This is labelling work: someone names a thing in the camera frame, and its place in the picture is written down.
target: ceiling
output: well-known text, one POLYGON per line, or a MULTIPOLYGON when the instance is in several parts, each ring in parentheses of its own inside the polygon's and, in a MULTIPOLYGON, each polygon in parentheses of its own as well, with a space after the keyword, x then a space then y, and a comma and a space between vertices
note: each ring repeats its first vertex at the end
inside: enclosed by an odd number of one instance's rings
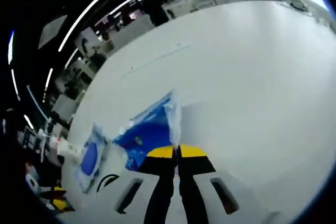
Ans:
POLYGON ((43 117, 38 112, 33 100, 26 88, 30 86, 37 102, 45 112, 50 108, 42 104, 44 87, 48 73, 53 68, 50 83, 63 70, 64 65, 73 53, 75 46, 73 39, 76 34, 88 26, 94 25, 104 15, 113 10, 125 0, 100 0, 84 16, 76 29, 72 32, 63 50, 58 48, 69 28, 93 0, 12 0, 11 19, 14 27, 13 59, 10 67, 14 70, 18 93, 21 101, 18 102, 13 82, 10 90, 12 105, 18 106, 23 114, 27 114, 33 125, 43 123, 43 117), (60 16, 67 18, 58 35, 38 50, 38 43, 43 27, 60 16))

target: led light strip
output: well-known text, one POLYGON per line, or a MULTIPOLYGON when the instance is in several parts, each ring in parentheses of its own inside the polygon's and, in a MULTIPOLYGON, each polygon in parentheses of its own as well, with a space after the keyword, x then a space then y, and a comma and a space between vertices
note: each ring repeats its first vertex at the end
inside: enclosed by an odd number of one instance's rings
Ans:
POLYGON ((119 10, 121 7, 123 7, 125 4, 127 4, 129 1, 132 0, 126 0, 125 2, 123 2, 122 4, 118 5, 115 9, 113 9, 113 11, 110 12, 110 15, 112 15, 113 13, 115 13, 117 10, 119 10))
POLYGON ((16 96, 17 96, 18 100, 20 101, 20 96, 19 96, 19 92, 17 91, 17 86, 16 86, 16 82, 15 82, 15 76, 14 76, 14 70, 13 69, 12 69, 12 78, 13 78, 13 84, 14 84, 14 89, 15 89, 16 96))
POLYGON ((28 118, 26 115, 23 115, 23 116, 24 116, 24 118, 26 119, 26 121, 27 121, 29 127, 33 130, 34 127, 33 127, 32 123, 31 123, 31 121, 29 120, 29 118, 28 118))
POLYGON ((48 74, 48 78, 47 78, 47 82, 46 82, 46 89, 45 89, 45 90, 47 90, 47 88, 48 88, 48 85, 49 85, 49 81, 50 81, 50 77, 51 77, 52 72, 53 72, 53 69, 51 68, 51 69, 49 70, 49 74, 48 74))
POLYGON ((88 5, 88 7, 85 8, 85 10, 79 15, 79 17, 76 19, 76 21, 73 23, 73 25, 71 26, 71 28, 69 29, 68 33, 66 34, 66 36, 64 37, 61 45, 58 48, 58 51, 61 52, 65 43, 67 42, 68 38, 70 37, 72 31, 74 30, 74 28, 78 25, 78 23, 81 21, 81 19, 84 17, 84 15, 98 2, 99 0, 93 0, 91 2, 91 4, 88 5))
POLYGON ((75 54, 77 53, 77 51, 78 51, 78 48, 76 48, 76 49, 74 50, 74 52, 72 53, 72 55, 71 55, 70 58, 68 59, 67 63, 65 64, 64 69, 67 69, 67 67, 69 66, 71 60, 73 59, 73 57, 75 56, 75 54))
POLYGON ((14 37, 14 31, 12 31, 12 35, 10 36, 10 41, 8 44, 8 65, 11 64, 13 58, 13 37, 14 37))

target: white table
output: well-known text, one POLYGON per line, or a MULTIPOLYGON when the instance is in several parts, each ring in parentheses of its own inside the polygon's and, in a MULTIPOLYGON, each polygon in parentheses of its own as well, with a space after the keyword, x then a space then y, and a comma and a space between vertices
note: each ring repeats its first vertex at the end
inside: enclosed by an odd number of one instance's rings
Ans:
MULTIPOLYGON (((182 142, 201 147, 218 171, 253 188, 262 205, 294 217, 335 161, 336 36, 273 2, 201 10, 134 40, 107 60, 90 85, 68 141, 82 145, 93 122, 119 127, 175 88, 182 142)), ((123 170, 116 151, 109 171, 123 170)), ((79 207, 66 161, 62 182, 79 207)))

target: black cable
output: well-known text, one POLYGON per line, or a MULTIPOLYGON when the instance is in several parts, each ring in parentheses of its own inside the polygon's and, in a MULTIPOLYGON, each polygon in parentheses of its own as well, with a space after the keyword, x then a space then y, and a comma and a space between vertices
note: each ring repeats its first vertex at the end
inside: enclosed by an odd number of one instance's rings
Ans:
POLYGON ((111 178, 110 180, 108 180, 108 181, 105 183, 104 187, 106 187, 108 184, 112 183, 112 182, 115 181, 117 178, 119 178, 119 176, 116 175, 116 174, 109 174, 109 175, 106 175, 106 176, 105 176, 104 178, 102 178, 101 181, 99 182, 96 193, 99 192, 102 183, 103 183, 104 180, 105 180, 106 178, 108 178, 108 177, 112 177, 112 178, 111 178))

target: blue plastic bag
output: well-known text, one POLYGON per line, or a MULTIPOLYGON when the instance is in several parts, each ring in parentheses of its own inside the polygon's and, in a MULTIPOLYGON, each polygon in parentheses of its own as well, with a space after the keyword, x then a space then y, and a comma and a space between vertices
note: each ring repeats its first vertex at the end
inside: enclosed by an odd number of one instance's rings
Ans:
POLYGON ((130 128, 113 140, 128 154, 126 168, 138 170, 155 148, 178 145, 181 107, 173 91, 130 120, 130 128))

